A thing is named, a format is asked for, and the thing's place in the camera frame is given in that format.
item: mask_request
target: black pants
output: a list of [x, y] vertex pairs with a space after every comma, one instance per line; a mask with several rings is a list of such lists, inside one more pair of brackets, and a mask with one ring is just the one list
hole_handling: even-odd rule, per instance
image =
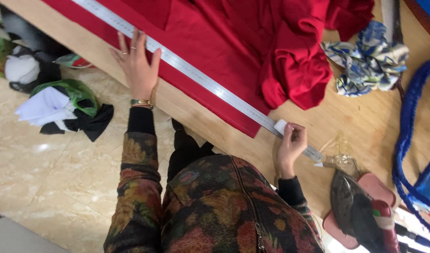
[[213, 145], [208, 142], [199, 147], [195, 139], [188, 135], [184, 129], [177, 130], [174, 134], [175, 151], [169, 158], [167, 182], [171, 181], [188, 164], [200, 158], [215, 155], [212, 147]]

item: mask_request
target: folded red fabric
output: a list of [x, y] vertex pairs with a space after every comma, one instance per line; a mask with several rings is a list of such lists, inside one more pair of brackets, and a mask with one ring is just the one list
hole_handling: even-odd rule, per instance
[[[71, 0], [43, 1], [117, 46], [114, 29]], [[343, 38], [357, 33], [374, 4], [359, 1], [98, 0], [264, 114], [288, 98], [302, 109], [322, 101], [331, 76], [319, 46], [326, 20]], [[172, 66], [161, 62], [159, 75], [235, 128], [256, 135], [256, 122]]]

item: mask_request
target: wooden table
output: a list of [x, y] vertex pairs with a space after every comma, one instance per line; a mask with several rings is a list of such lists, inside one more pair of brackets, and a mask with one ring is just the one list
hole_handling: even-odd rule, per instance
[[[41, 0], [0, 2], [121, 83], [125, 83], [122, 70], [107, 50], [110, 45], [94, 34], [66, 19]], [[376, 20], [382, 20], [379, 0], [376, 1], [374, 14]], [[406, 87], [413, 72], [430, 59], [430, 36], [403, 1], [401, 17], [404, 42], [410, 49], [408, 70], [403, 78], [403, 87]], [[324, 34], [325, 41], [338, 39], [336, 32]], [[340, 68], [337, 69], [334, 65], [331, 68], [334, 77], [339, 76]], [[162, 79], [155, 89], [153, 104], [224, 152], [250, 161], [268, 181], [276, 181], [278, 175], [274, 158], [280, 139], [266, 129], [261, 128], [252, 139]], [[399, 134], [400, 105], [397, 91], [376, 90], [359, 98], [337, 95], [332, 78], [320, 106], [303, 111], [291, 101], [287, 101], [272, 111], [269, 117], [274, 120], [283, 118], [306, 126], [309, 144], [321, 149], [324, 155], [338, 152], [349, 154], [357, 159], [362, 171], [375, 173], [393, 189], [392, 153]], [[430, 160], [430, 79], [417, 112], [412, 148], [404, 162], [404, 171], [412, 183]], [[334, 170], [315, 167], [313, 164], [312, 160], [301, 156], [296, 164], [296, 174], [313, 213], [324, 216], [330, 209], [330, 182]]]

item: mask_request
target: steel ruler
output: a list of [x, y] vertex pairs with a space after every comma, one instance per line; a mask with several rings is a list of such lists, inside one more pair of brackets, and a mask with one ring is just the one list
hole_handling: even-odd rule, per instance
[[[122, 17], [113, 13], [111, 10], [107, 9], [104, 5], [98, 3], [96, 0], [71, 1], [86, 9], [91, 14], [97, 16], [116, 30], [122, 32], [127, 37], [133, 37], [134, 26], [124, 20]], [[268, 129], [273, 134], [282, 138], [282, 135], [279, 134], [279, 132], [273, 128], [274, 121], [271, 118], [268, 118], [268, 116], [261, 113], [256, 108], [252, 107], [251, 105], [243, 101], [241, 98], [239, 98], [237, 95], [233, 94], [232, 92], [221, 86], [219, 83], [215, 82], [212, 78], [208, 77], [206, 74], [204, 74], [194, 66], [190, 65], [184, 59], [171, 52], [158, 41], [148, 36], [146, 39], [146, 49], [150, 52], [154, 52], [158, 48], [162, 49], [162, 60], [182, 72], [184, 75], [194, 80], [196, 83], [203, 86], [205, 89], [207, 89], [214, 95], [221, 98], [224, 102], [228, 103], [229, 105], [239, 110], [255, 122], [259, 123], [261, 126]], [[308, 148], [303, 152], [303, 154], [308, 156], [308, 158], [311, 158], [312, 160], [316, 161], [317, 163], [320, 163], [323, 158], [322, 154], [311, 146], [308, 146]]]

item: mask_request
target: patterned fabric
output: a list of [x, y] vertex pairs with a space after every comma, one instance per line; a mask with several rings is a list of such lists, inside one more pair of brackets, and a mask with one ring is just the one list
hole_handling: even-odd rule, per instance
[[106, 252], [324, 252], [307, 203], [288, 206], [245, 160], [193, 162], [168, 183], [163, 206], [157, 168], [156, 137], [126, 133]]
[[371, 21], [358, 34], [355, 45], [348, 42], [323, 42], [326, 55], [346, 72], [337, 78], [338, 94], [357, 97], [372, 89], [390, 90], [406, 70], [409, 49], [402, 43], [388, 43], [387, 28]]

